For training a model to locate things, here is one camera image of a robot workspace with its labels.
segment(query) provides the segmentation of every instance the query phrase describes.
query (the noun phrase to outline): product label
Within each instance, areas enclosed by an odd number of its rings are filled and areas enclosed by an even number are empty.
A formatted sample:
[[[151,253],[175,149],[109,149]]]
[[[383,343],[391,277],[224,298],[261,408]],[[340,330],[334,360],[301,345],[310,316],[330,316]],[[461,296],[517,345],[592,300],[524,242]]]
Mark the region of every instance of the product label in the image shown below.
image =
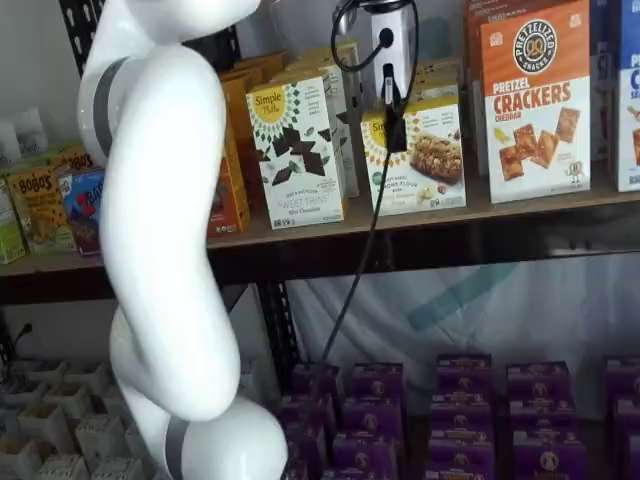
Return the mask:
[[[481,27],[494,203],[590,188],[589,5]]]

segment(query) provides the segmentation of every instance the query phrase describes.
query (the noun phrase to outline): purple snack box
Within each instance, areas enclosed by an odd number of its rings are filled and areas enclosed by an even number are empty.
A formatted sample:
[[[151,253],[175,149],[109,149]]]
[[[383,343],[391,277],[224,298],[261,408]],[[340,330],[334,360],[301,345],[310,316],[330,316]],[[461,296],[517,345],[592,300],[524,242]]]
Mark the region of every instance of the purple snack box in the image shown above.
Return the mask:
[[[438,389],[463,391],[491,390],[491,355],[443,354],[438,355]]]
[[[357,396],[404,395],[404,367],[401,363],[356,363],[351,388]]]
[[[337,468],[357,468],[377,476],[398,479],[396,444],[393,437],[371,432],[338,432],[333,439]]]
[[[307,464],[309,480],[319,480],[327,464],[327,449],[322,425],[286,423],[284,426],[289,456]]]
[[[478,465],[455,465],[450,462],[429,461],[423,480],[493,480],[491,471]]]
[[[578,420],[576,405],[571,397],[509,399],[511,427],[573,427]]]
[[[429,434],[429,460],[464,468],[482,467],[493,477],[495,451],[490,428],[440,428],[434,425]]]
[[[399,442],[402,410],[398,397],[347,397],[342,404],[342,426],[346,430],[387,433]]]
[[[490,425],[491,404],[486,392],[438,392],[431,396],[429,415],[433,423],[456,427]]]
[[[587,478],[587,448],[571,429],[514,431],[513,453],[516,480]]]
[[[314,400],[309,395],[284,395],[277,417],[283,423],[307,421],[312,425],[323,425],[329,439],[336,434],[336,413],[329,394]]]
[[[547,397],[571,395],[571,374],[565,362],[524,363],[507,367],[507,393]]]

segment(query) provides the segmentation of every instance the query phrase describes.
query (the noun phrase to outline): cracker image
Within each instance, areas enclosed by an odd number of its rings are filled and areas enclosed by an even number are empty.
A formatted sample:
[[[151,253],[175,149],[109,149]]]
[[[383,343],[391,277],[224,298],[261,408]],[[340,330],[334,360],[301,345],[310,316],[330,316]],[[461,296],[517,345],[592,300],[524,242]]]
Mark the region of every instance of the cracker image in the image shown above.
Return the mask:
[[[453,185],[462,176],[462,150],[446,138],[425,134],[416,143],[411,166],[427,177]]]
[[[504,175],[505,182],[524,175],[522,161],[518,160],[518,151],[515,146],[500,150],[500,163],[502,164],[502,175]]]
[[[563,142],[573,143],[573,134],[576,132],[579,119],[580,110],[562,107],[558,117],[558,126],[556,127],[558,138]]]
[[[557,135],[549,133],[546,130],[540,132],[540,138],[538,139],[538,145],[536,146],[536,152],[531,158],[531,161],[537,163],[541,167],[549,168],[553,155],[556,153],[556,147],[558,146]]]
[[[530,123],[513,131],[516,139],[516,152],[518,160],[532,157],[536,152],[536,135],[533,133],[533,125]]]
[[[633,131],[633,149],[636,152],[636,165],[640,166],[640,128]]]

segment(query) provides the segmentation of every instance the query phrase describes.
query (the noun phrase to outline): pretzel crackers box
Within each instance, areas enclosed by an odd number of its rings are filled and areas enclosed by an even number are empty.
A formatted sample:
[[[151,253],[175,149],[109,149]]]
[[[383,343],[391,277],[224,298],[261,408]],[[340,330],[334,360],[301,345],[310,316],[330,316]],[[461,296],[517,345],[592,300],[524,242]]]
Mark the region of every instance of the pretzel crackers box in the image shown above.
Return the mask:
[[[480,30],[492,202],[588,190],[588,1]]]
[[[640,3],[620,0],[616,176],[621,192],[640,190]]]

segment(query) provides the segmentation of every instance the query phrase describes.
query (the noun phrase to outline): white wall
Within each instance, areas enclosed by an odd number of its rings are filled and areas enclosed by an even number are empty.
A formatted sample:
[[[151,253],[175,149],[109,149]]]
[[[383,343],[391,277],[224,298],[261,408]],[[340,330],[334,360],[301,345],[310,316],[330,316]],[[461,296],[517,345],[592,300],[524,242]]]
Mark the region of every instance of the white wall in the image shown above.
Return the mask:
[[[80,75],[57,0],[0,0],[0,116],[40,107],[53,143],[78,138]]]

